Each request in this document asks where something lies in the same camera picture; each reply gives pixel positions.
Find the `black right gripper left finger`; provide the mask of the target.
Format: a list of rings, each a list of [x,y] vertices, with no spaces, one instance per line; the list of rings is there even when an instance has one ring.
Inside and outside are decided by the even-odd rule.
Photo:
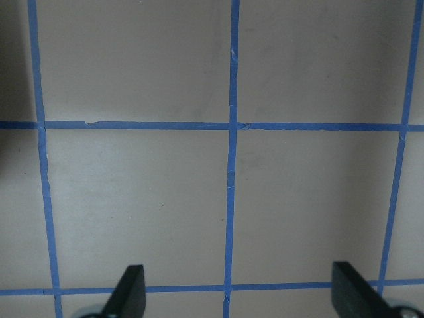
[[[101,310],[101,317],[142,318],[146,310],[144,266],[126,268],[111,297]]]

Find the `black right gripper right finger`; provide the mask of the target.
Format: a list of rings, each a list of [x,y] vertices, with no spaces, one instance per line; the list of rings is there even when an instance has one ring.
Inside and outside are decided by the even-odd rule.
[[[332,264],[332,305],[338,317],[394,317],[393,309],[349,262]]]

